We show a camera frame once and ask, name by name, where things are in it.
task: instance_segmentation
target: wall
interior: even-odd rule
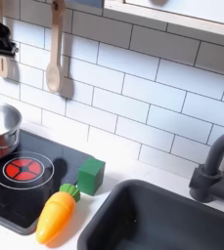
[[[49,3],[4,2],[20,52],[0,78],[1,102],[69,140],[187,178],[204,163],[224,133],[223,36],[67,3],[65,86],[54,95]]]

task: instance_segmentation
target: green cube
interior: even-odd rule
[[[81,192],[94,195],[103,182],[106,163],[89,157],[78,170],[77,187]]]

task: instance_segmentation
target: burner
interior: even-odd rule
[[[32,182],[43,175],[44,165],[34,158],[17,158],[6,163],[3,173],[13,182]]]
[[[5,188],[38,188],[49,182],[53,175],[52,161],[39,153],[15,152],[0,159],[0,185]]]

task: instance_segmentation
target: green carrot top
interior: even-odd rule
[[[79,189],[71,184],[63,184],[60,187],[60,191],[67,192],[69,195],[71,195],[75,202],[78,202],[80,200],[80,191]]]

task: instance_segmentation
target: stainless steel pot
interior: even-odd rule
[[[21,122],[22,115],[16,108],[0,103],[0,158],[18,146]]]

